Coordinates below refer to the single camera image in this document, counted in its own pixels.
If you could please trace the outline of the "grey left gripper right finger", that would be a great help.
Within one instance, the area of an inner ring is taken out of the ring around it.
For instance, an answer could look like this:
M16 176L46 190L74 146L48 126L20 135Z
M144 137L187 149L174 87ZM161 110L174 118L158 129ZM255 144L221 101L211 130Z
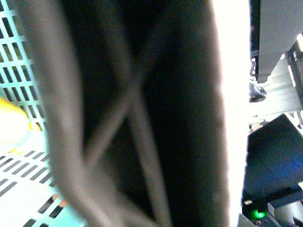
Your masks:
M209 0L135 0L132 46L160 53L144 88L173 225L228 227L219 44Z

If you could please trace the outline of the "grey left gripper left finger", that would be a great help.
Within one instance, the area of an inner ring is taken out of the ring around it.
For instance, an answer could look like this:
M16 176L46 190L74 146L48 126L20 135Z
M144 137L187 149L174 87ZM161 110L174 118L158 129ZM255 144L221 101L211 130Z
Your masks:
M84 146L80 73L59 2L18 0L15 6L41 75L50 165L60 193L91 227L170 227L159 156L141 91L143 75L129 58L121 62L129 81L123 83L122 91ZM154 220L117 190L103 162L125 119L130 121Z

